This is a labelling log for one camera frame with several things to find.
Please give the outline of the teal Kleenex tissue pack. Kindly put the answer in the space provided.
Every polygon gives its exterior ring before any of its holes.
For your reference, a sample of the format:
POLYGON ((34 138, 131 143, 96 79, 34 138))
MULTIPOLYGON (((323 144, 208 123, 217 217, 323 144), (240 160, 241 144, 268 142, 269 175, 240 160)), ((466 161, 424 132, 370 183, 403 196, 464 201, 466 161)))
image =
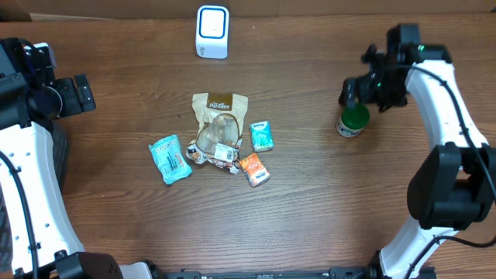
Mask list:
POLYGON ((270 122, 261 121, 250 125, 253 150, 256 153, 272 150, 275 146, 270 122))

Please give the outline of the orange tissue pack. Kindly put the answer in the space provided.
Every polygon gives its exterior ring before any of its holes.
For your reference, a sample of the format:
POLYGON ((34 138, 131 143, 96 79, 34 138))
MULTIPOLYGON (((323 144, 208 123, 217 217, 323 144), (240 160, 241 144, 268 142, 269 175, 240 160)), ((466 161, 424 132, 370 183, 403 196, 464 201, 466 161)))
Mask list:
POLYGON ((270 179, 269 171, 262 164, 256 153, 252 153, 248 157, 242 159, 240 165, 250 186, 253 188, 266 183, 270 179))

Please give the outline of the mint green wipes pack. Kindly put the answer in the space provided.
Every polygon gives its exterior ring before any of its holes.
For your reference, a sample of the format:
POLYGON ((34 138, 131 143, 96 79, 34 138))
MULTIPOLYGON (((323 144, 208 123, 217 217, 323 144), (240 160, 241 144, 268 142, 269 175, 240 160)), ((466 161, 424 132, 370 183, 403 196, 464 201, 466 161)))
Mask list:
POLYGON ((192 174, 192 169, 185 161, 181 152, 181 145, 177 135, 173 134, 149 145, 158 171, 167 185, 184 179, 192 174))

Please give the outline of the green lid jar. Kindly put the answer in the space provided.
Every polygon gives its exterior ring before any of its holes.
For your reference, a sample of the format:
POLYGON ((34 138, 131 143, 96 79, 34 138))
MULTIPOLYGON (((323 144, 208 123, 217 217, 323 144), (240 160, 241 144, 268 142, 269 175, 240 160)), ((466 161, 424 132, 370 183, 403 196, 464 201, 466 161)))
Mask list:
POLYGON ((337 132, 343 137, 359 136, 370 121, 368 108, 355 104, 354 108, 345 108, 336 123, 337 132))

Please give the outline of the beige snack pouch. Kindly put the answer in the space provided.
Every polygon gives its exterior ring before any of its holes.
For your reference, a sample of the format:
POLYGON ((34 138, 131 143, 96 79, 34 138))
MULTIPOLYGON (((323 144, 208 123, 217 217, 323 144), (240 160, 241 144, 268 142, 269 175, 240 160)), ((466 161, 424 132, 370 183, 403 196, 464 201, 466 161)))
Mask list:
POLYGON ((198 93, 192 108, 198 121, 198 134, 186 149, 196 164, 209 162, 231 174, 240 170, 239 149, 249 99, 233 93, 198 93))

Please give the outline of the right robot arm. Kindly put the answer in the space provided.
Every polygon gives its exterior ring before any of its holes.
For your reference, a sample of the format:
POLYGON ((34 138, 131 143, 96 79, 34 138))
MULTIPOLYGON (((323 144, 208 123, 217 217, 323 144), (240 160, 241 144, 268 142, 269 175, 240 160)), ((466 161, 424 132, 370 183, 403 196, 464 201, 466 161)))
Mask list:
POLYGON ((365 267, 333 267, 331 278, 434 278, 426 261, 446 241, 483 221, 495 203, 495 150, 478 130, 457 87, 453 60, 443 45, 424 44, 416 24, 387 32, 387 48, 370 45, 367 74, 344 81, 336 128, 359 135, 381 112, 413 98, 429 139, 429 155, 410 180, 409 216, 393 240, 365 267))

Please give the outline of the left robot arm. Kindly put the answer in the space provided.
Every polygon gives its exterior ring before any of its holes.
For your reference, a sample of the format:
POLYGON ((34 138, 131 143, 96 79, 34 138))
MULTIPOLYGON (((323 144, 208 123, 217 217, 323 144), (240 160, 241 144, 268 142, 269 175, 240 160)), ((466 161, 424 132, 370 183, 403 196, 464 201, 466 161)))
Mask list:
POLYGON ((57 119, 96 108, 88 79, 57 79, 47 43, 1 41, 1 263, 16 278, 159 278, 149 261, 120 265, 85 251, 60 191, 68 141, 57 119))

